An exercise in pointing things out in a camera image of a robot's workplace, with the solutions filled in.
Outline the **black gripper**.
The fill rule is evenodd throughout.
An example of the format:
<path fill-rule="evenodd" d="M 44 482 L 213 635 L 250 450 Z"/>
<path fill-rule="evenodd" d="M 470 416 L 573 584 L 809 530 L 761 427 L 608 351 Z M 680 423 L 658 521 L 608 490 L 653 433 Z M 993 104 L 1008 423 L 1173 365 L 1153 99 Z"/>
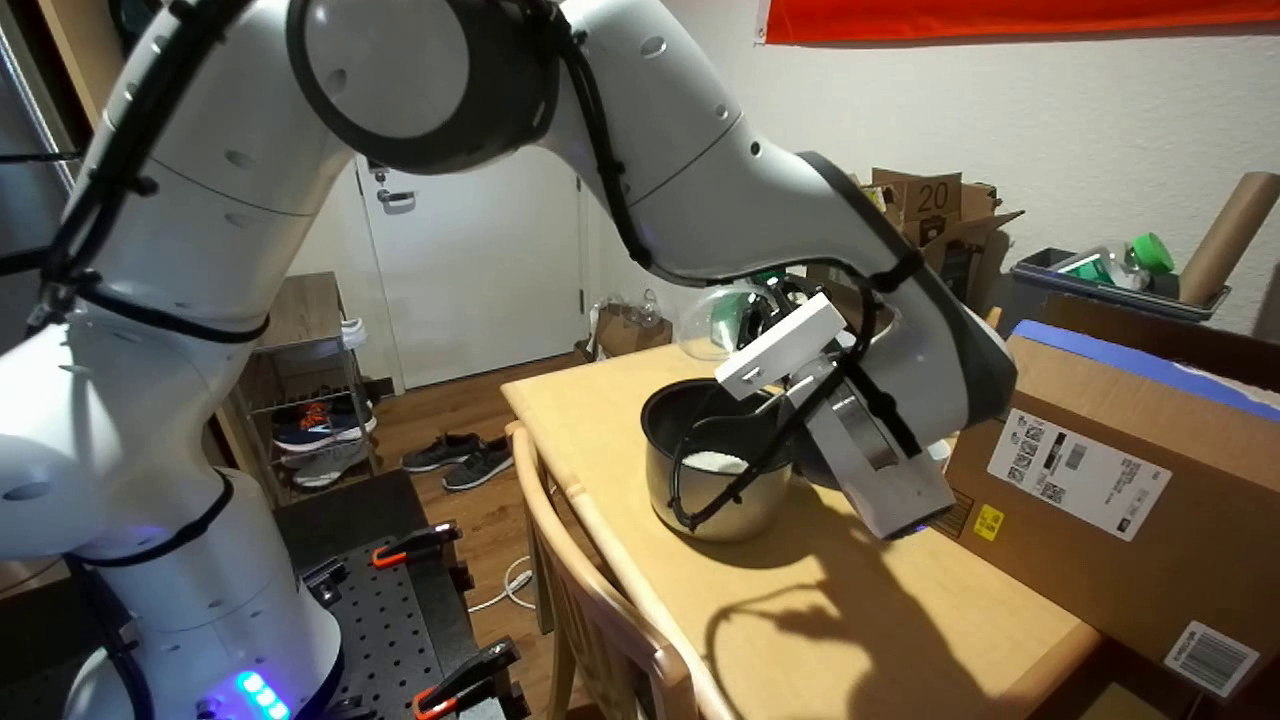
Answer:
<path fill-rule="evenodd" d="M 814 368 L 831 341 L 837 305 L 824 292 L 814 292 L 764 336 L 757 336 L 725 359 L 725 390 L 745 401 L 776 379 L 792 379 L 796 370 Z"/>

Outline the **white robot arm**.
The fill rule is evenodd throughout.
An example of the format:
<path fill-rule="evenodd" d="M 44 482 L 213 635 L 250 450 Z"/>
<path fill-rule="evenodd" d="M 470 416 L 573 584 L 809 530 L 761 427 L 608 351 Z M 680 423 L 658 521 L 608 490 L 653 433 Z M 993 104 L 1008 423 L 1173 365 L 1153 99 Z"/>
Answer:
<path fill-rule="evenodd" d="M 814 440 L 864 528 L 952 499 L 929 444 L 1008 407 L 1014 365 L 824 155 L 752 130 L 663 0 L 165 0 L 113 88 L 0 357 L 0 556 L 55 556 L 98 624 L 63 720 L 316 720 L 340 621 L 260 482 L 204 450 L 337 175 L 417 211 L 491 287 L 573 203 L 666 283 L 831 265 L 719 379 Z"/>

